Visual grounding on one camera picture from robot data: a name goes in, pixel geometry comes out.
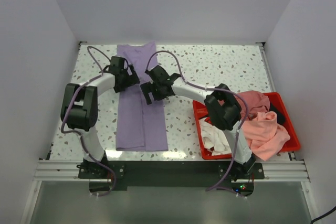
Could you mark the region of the purple t shirt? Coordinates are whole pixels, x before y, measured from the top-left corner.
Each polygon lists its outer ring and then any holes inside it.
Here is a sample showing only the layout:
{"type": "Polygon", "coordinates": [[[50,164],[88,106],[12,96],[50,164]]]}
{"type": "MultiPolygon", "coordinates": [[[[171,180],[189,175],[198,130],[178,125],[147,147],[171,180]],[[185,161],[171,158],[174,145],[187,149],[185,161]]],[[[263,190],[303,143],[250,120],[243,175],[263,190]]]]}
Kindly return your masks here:
{"type": "MultiPolygon", "coordinates": [[[[145,69],[155,52],[154,42],[143,46],[117,45],[117,55],[125,57],[134,66],[141,84],[150,81],[145,69]]],[[[119,95],[116,150],[168,150],[163,102],[156,101],[148,105],[139,84],[119,95]]]]}

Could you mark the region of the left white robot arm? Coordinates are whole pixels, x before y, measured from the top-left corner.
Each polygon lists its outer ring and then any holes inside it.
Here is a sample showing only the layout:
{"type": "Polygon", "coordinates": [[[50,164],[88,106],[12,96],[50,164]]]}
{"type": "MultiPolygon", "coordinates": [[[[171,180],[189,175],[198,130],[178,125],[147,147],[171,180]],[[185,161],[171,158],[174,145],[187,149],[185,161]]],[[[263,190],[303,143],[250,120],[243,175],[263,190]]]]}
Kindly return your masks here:
{"type": "Polygon", "coordinates": [[[113,56],[110,64],[82,84],[66,85],[61,107],[61,132],[77,134],[84,152],[84,160],[92,162],[90,171],[97,178],[108,174],[109,165],[103,162],[106,153],[96,131],[98,97],[109,90],[115,93],[139,84],[134,66],[126,58],[113,56]]]}

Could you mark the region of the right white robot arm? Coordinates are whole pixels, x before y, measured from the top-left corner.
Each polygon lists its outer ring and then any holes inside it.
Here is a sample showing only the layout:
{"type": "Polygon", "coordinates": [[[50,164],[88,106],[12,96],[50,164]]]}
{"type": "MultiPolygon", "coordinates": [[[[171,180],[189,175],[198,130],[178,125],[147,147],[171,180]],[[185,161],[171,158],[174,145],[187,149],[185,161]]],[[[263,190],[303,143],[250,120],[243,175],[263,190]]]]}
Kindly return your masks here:
{"type": "Polygon", "coordinates": [[[192,99],[207,109],[210,122],[223,131],[232,151],[234,173],[239,178],[246,178],[253,171],[256,161],[248,147],[242,125],[245,118],[241,116],[241,106],[227,85],[202,86],[187,82],[181,74],[169,75],[161,66],[155,66],[145,73],[150,81],[141,85],[146,103],[160,101],[168,97],[179,96],[192,99]]]}

